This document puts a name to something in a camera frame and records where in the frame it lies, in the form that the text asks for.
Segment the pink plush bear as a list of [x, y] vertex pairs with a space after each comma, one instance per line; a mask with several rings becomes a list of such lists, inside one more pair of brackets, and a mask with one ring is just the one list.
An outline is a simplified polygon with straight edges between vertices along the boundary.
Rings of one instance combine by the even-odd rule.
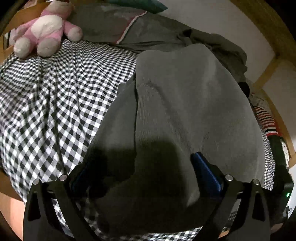
[[81, 28], [67, 21], [72, 10], [70, 1], [52, 1], [38, 18], [16, 28], [15, 55], [23, 59], [36, 49], [39, 56], [50, 57], [59, 50], [63, 35], [72, 42], [80, 41]]

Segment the grey lettered hoodie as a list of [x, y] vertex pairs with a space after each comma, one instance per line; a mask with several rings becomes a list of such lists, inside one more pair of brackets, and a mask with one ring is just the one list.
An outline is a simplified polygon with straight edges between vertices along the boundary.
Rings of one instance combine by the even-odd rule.
[[264, 180], [261, 130], [214, 54], [202, 44], [142, 52], [84, 159], [99, 230], [116, 237], [200, 226], [212, 204], [196, 152], [239, 181]]

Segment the wooden bunk bed frame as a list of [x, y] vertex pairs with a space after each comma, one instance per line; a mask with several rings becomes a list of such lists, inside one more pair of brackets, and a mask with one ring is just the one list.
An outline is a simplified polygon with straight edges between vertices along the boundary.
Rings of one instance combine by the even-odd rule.
[[[281, 131], [288, 133], [290, 155], [295, 156], [295, 40], [270, 2], [164, 1], [164, 5], [168, 9], [157, 15], [202, 32], [221, 35], [243, 49], [247, 54], [245, 77], [257, 84], [267, 94], [267, 101], [271, 101], [275, 106], [285, 125]], [[93, 44], [107, 44], [128, 50], [110, 43]], [[1, 58], [1, 67], [13, 55], [15, 56], [11, 53]], [[20, 200], [10, 178], [1, 168], [2, 193]], [[23, 235], [18, 236], [13, 231], [2, 212], [1, 227], [7, 228], [16, 238], [22, 239]]]

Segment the red white striped cloth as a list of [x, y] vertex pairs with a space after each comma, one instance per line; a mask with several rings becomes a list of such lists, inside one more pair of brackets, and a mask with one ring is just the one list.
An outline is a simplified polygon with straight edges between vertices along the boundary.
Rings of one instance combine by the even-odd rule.
[[268, 111], [266, 111], [260, 106], [255, 106], [254, 110], [255, 110], [256, 116], [258, 117], [260, 123], [262, 124], [262, 127], [267, 137], [270, 137], [270, 136], [282, 137], [282, 133], [280, 131], [277, 121], [273, 118], [273, 116]]

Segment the grey quilt with pink stripe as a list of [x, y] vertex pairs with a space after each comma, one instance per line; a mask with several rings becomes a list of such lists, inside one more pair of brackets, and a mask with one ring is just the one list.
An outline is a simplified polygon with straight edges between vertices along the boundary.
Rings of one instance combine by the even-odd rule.
[[196, 30], [176, 20], [126, 6], [91, 3], [77, 6], [68, 19], [82, 29], [83, 39], [110, 43], [140, 53], [146, 50], [173, 51], [203, 44], [237, 82], [245, 82], [247, 54], [218, 34]]

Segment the teal pillow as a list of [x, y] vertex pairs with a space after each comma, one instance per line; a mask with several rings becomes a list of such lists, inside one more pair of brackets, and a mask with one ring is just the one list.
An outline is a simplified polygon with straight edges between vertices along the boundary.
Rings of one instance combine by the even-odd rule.
[[106, 2], [119, 6], [142, 9], [153, 14], [158, 14], [168, 9], [163, 3], [156, 0], [108, 0]]

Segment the black white checkered bedsheet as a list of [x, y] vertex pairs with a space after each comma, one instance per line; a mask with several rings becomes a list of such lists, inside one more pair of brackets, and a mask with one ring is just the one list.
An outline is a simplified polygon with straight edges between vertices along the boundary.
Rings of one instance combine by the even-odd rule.
[[1, 212], [23, 234], [32, 182], [54, 181], [82, 162], [137, 54], [107, 44], [64, 41], [44, 59], [10, 56], [1, 67], [1, 168], [20, 200], [1, 194]]

